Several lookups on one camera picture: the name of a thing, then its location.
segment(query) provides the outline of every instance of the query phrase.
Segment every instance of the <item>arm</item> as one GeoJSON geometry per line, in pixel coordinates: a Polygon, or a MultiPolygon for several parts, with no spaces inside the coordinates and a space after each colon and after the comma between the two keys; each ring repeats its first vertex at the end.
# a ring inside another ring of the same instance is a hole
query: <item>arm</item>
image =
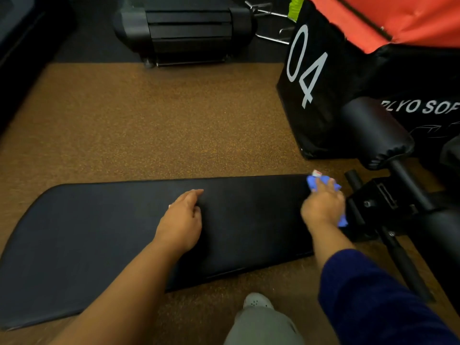
{"type": "Polygon", "coordinates": [[[460,344],[417,296],[358,252],[337,228],[345,211],[333,180],[302,206],[322,270],[319,302],[344,345],[460,344]]]}
{"type": "Polygon", "coordinates": [[[172,267],[200,237],[201,212],[195,204],[202,193],[188,191],[170,205],[153,241],[52,345],[127,345],[142,341],[172,267]]]}

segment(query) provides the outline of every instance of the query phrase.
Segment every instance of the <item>brown floor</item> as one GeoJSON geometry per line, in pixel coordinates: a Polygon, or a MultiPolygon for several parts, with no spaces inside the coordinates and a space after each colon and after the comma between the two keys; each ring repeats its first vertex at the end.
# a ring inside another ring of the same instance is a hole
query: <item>brown floor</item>
{"type": "MultiPolygon", "coordinates": [[[[281,64],[146,70],[141,64],[52,64],[0,137],[0,249],[32,201],[62,183],[308,173],[345,184],[356,160],[306,161],[275,90],[281,64]]],[[[408,161],[429,191],[436,180],[408,161]]],[[[460,318],[411,242],[401,239],[434,292],[434,310],[460,335],[460,318]]],[[[378,242],[359,248],[399,278],[378,242]]],[[[316,301],[306,258],[170,293],[156,344],[221,344],[244,296],[258,291],[293,319],[307,344],[337,344],[316,301]]],[[[71,319],[0,333],[1,345],[45,344],[71,319]]]]}

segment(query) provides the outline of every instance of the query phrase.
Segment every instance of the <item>gray pants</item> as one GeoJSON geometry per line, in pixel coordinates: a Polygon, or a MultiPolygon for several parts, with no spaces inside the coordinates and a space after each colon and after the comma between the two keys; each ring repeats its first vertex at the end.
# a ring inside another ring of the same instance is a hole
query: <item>gray pants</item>
{"type": "Polygon", "coordinates": [[[224,345],[259,344],[304,345],[304,340],[286,315],[266,307],[247,307],[236,315],[224,345]]]}

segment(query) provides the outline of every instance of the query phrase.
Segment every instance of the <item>person's left arm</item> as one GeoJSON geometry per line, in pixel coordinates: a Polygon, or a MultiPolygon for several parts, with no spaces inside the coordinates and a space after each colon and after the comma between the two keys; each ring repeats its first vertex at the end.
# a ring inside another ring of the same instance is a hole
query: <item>person's left arm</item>
{"type": "Polygon", "coordinates": [[[143,340],[172,267],[200,237],[201,212],[196,201],[202,193],[188,191],[170,205],[153,241],[52,345],[127,345],[143,340]]]}

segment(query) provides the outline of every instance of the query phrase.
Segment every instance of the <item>hand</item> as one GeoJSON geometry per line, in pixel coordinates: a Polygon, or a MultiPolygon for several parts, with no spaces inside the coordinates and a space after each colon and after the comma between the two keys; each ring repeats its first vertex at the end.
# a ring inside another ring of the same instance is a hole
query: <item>hand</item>
{"type": "Polygon", "coordinates": [[[324,224],[337,227],[340,217],[345,213],[345,197],[341,191],[335,191],[334,185],[334,179],[329,179],[325,184],[317,178],[317,190],[312,191],[302,204],[300,214],[310,232],[324,224]]]}
{"type": "Polygon", "coordinates": [[[203,189],[190,190],[172,203],[161,218],[153,242],[161,244],[180,258],[198,242],[201,233],[201,210],[196,206],[203,189]]]}

